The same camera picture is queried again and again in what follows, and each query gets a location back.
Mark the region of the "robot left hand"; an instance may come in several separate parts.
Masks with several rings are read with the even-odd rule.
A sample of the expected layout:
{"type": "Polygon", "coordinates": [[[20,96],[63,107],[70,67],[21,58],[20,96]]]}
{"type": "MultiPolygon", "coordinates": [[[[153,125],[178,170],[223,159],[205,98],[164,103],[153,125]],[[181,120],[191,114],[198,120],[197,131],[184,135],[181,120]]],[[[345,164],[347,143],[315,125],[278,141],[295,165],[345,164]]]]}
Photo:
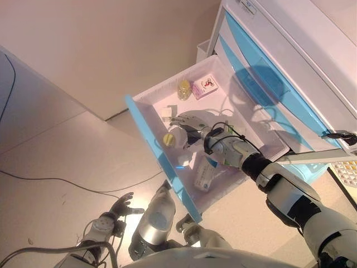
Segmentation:
{"type": "Polygon", "coordinates": [[[132,214],[143,214],[143,208],[131,208],[129,205],[131,199],[133,198],[134,192],[126,193],[121,196],[110,208],[110,212],[113,213],[117,218],[121,216],[127,216],[132,214]]]}

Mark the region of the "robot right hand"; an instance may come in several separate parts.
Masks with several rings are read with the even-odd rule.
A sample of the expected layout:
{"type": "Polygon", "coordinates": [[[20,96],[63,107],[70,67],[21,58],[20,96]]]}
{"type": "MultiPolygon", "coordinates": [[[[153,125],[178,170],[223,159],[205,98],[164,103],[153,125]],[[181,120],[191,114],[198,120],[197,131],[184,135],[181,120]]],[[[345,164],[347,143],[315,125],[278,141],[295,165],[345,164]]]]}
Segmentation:
{"type": "Polygon", "coordinates": [[[197,142],[203,141],[212,126],[190,112],[184,112],[170,119],[169,126],[176,126],[185,131],[183,149],[188,149],[197,142]]]}

